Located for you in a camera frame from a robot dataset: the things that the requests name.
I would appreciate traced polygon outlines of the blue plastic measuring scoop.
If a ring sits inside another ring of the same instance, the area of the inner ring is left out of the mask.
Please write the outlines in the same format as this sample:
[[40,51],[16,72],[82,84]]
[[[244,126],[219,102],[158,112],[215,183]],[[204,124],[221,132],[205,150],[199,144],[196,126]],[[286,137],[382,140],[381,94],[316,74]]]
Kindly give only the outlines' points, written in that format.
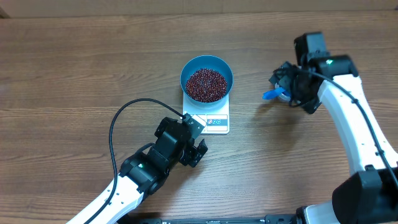
[[274,90],[265,92],[262,96],[262,99],[263,100],[272,100],[274,98],[278,98],[278,96],[283,92],[287,92],[287,91],[285,89],[283,89],[282,87],[278,87]]

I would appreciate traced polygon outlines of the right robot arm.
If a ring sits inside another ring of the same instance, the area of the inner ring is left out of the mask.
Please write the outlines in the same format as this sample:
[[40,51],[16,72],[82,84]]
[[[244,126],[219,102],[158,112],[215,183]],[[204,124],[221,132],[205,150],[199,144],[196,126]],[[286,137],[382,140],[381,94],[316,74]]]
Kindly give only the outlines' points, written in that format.
[[397,220],[397,152],[377,123],[359,72],[347,55],[332,56],[320,32],[294,40],[296,64],[275,69],[266,100],[280,98],[313,114],[324,106],[349,162],[349,178],[331,200],[303,206],[293,215],[268,215],[267,223],[389,223]]

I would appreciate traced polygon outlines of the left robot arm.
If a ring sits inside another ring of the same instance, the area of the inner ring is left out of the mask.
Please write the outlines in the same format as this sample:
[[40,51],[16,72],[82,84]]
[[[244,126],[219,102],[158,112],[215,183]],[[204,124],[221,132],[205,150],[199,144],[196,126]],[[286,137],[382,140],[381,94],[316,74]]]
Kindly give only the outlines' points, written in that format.
[[197,115],[185,115],[181,122],[164,118],[155,143],[142,146],[121,165],[116,178],[69,223],[116,223],[158,191],[177,163],[196,167],[207,152],[204,140],[195,139],[206,127]]

